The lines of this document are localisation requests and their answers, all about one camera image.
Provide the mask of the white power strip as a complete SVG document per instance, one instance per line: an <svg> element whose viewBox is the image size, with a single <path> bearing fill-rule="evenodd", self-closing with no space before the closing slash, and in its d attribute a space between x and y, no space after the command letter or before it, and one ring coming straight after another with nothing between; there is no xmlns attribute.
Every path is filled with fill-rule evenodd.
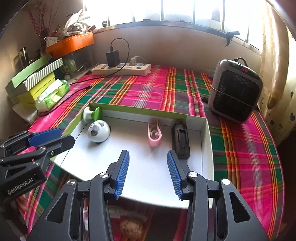
<svg viewBox="0 0 296 241"><path fill-rule="evenodd" d="M115 67L109 67L108 64L100 64L91 70L93 75L135 75L147 76L151 71L151 64L138 63L134 66L119 64Z"/></svg>

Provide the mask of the green striped box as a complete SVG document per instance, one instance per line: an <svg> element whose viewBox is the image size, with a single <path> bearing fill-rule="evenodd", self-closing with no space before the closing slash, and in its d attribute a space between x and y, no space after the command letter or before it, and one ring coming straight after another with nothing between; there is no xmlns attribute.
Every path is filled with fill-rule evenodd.
<svg viewBox="0 0 296 241"><path fill-rule="evenodd" d="M27 90L31 90L40 80L63 66L63 59L53 59L50 55L45 55L15 75L7 84L6 92L11 94L21 84L24 84Z"/></svg>

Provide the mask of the white panda egg toy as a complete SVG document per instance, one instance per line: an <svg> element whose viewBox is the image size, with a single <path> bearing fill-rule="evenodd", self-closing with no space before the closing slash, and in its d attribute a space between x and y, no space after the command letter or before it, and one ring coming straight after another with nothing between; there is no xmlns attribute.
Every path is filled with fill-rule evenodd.
<svg viewBox="0 0 296 241"><path fill-rule="evenodd" d="M87 131L88 138L94 143L102 143L110 136L110 126L103 120L94 121Z"/></svg>

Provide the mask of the heart pattern curtain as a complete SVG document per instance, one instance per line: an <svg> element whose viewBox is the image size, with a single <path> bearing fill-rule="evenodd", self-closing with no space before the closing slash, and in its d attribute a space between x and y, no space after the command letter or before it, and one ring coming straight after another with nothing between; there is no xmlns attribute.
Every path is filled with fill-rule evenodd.
<svg viewBox="0 0 296 241"><path fill-rule="evenodd" d="M295 39L269 2L263 11L259 109L276 145L295 130Z"/></svg>

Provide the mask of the grey portable heater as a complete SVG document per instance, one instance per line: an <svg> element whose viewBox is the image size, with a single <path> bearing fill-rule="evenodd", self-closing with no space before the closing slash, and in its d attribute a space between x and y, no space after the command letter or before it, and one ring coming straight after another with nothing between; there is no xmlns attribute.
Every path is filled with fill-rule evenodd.
<svg viewBox="0 0 296 241"><path fill-rule="evenodd" d="M263 82L246 62L223 59L218 62L208 97L210 110L237 123L244 123L257 106Z"/></svg>

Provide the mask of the black charger adapter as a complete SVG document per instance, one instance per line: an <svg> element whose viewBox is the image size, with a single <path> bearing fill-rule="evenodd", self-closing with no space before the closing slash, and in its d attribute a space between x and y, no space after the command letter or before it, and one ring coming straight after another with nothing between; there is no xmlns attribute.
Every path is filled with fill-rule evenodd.
<svg viewBox="0 0 296 241"><path fill-rule="evenodd" d="M109 48L109 51L106 53L106 57L107 64L109 67L115 67L120 64L119 51L114 50L113 47Z"/></svg>

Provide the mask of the red flower branches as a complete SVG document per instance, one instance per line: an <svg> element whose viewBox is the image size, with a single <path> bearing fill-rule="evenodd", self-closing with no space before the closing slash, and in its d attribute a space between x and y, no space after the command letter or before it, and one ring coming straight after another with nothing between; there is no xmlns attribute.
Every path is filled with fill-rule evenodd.
<svg viewBox="0 0 296 241"><path fill-rule="evenodd" d="M52 32L54 20L62 1L33 1L25 6L25 11L37 34L41 48L46 46L46 37Z"/></svg>

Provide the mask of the pink clip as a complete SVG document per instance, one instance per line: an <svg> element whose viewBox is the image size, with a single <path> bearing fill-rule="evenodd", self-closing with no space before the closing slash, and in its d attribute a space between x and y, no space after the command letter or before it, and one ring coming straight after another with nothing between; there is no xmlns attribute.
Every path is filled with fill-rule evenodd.
<svg viewBox="0 0 296 241"><path fill-rule="evenodd" d="M158 147L162 140L162 131L159 121L153 124L147 123L147 133L149 139L149 146L151 148Z"/></svg>

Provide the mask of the green tissue pack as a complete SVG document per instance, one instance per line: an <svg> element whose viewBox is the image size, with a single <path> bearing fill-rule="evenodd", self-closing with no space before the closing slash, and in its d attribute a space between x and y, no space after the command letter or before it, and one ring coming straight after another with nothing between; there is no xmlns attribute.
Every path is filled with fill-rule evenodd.
<svg viewBox="0 0 296 241"><path fill-rule="evenodd" d="M50 111L69 90L66 80L55 80L37 97L35 101L37 111L41 113Z"/></svg>

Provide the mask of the black rectangular device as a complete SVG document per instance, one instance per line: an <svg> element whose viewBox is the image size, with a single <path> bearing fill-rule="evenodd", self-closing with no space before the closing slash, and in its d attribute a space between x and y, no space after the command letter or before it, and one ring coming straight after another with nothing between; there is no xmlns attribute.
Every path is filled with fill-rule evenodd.
<svg viewBox="0 0 296 241"><path fill-rule="evenodd" d="M179 159L186 160L191 156L188 129L185 122L175 121L173 123L171 127L171 148Z"/></svg>

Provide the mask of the plaid bed cloth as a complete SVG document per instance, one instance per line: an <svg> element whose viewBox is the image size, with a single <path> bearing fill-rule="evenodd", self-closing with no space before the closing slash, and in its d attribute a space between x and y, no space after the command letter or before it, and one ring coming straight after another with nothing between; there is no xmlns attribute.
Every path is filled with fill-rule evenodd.
<svg viewBox="0 0 296 241"><path fill-rule="evenodd" d="M280 232L284 187L280 158L259 111L235 123L212 113L202 102L211 79L204 73L154 65L146 77L86 74L54 112L35 121L32 132L66 129L90 102L157 109L206 117L212 141L214 178L230 179L248 202L270 240Z"/></svg>

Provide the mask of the green white spool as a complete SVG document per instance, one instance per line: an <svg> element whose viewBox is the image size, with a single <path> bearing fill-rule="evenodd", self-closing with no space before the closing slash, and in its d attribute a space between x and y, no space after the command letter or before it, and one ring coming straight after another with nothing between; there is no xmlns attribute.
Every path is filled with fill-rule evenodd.
<svg viewBox="0 0 296 241"><path fill-rule="evenodd" d="M100 107L95 108L95 110L91 110L89 106L83 109L82 120L85 123L89 123L91 121L98 121L102 118L102 109Z"/></svg>

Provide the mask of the orange tray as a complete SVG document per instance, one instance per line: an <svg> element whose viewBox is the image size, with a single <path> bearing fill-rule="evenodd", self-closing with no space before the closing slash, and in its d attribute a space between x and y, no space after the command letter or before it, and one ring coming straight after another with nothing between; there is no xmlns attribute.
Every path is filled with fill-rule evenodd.
<svg viewBox="0 0 296 241"><path fill-rule="evenodd" d="M46 48L45 52L53 58L61 58L72 52L94 44L93 33L83 33L65 38Z"/></svg>

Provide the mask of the white plug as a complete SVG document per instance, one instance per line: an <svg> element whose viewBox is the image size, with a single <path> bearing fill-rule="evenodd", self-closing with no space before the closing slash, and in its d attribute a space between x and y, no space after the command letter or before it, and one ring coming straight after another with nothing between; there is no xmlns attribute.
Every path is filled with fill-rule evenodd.
<svg viewBox="0 0 296 241"><path fill-rule="evenodd" d="M147 63L147 61L143 58L143 57L141 57L141 56L134 56L134 57L132 57L131 59L130 59L130 62L129 62L129 66L135 66L135 65L137 65L137 59L138 58L140 58L140 60L142 60L144 63Z"/></svg>

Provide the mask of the green white cardboard box tray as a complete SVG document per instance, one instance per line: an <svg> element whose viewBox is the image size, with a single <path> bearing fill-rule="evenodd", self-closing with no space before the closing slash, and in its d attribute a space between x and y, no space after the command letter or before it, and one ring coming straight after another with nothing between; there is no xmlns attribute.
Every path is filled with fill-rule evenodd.
<svg viewBox="0 0 296 241"><path fill-rule="evenodd" d="M68 173L86 181L107 170L122 152L129 152L129 167L122 197L152 205L187 208L188 202L175 194L167 166L171 149L171 127L175 121L187 125L191 156L186 161L192 171L206 179L214 179L213 152L208 121L199 116L130 106L101 104L102 118L110 128L109 138L101 143L87 136L89 124L76 115L65 130L74 137L72 149L55 157L55 164ZM151 148L147 123L159 121L162 140Z"/></svg>

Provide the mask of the walnut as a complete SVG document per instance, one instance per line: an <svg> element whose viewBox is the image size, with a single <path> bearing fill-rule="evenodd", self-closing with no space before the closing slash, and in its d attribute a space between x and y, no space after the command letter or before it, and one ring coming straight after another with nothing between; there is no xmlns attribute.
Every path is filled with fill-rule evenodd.
<svg viewBox="0 0 296 241"><path fill-rule="evenodd" d="M120 230L126 238L139 240L143 234L144 226L137 220L125 219L120 223Z"/></svg>

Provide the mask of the yellow green box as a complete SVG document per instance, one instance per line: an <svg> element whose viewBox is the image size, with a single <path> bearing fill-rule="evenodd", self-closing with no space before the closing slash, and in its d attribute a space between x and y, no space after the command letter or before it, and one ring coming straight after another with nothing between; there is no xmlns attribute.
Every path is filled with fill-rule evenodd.
<svg viewBox="0 0 296 241"><path fill-rule="evenodd" d="M42 92L56 80L54 72L39 81L32 89L17 96L21 105L26 108L35 108L35 101Z"/></svg>

